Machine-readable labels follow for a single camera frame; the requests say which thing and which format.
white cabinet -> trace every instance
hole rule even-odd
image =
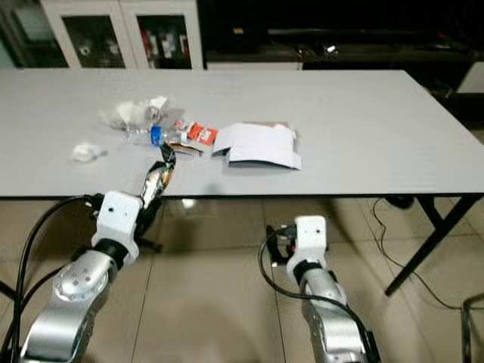
[[[41,0],[71,68],[203,69],[196,0]]]
[[[42,0],[71,68],[136,68],[117,0]]]
[[[203,69],[195,0],[121,0],[139,68]]]

white table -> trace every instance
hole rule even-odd
[[[0,196],[138,193],[158,150],[126,146],[97,115],[156,95],[176,99],[172,116],[205,126],[289,123],[302,157],[302,171],[179,157],[167,197],[464,195],[444,219],[420,197],[436,230],[389,295],[484,194],[482,145],[401,71],[25,70],[0,72]],[[82,141],[109,154],[73,164]]]

red snack package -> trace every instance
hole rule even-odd
[[[210,146],[215,141],[218,132],[216,129],[209,129],[208,127],[203,127],[195,123],[188,133],[188,137],[196,142]]]

bottle label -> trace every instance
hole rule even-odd
[[[161,143],[161,126],[151,126],[151,144],[159,146]]]

white paper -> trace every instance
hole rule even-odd
[[[293,130],[283,125],[238,123],[219,131],[213,152],[230,148],[231,162],[255,160],[301,170],[301,158],[293,146]]]

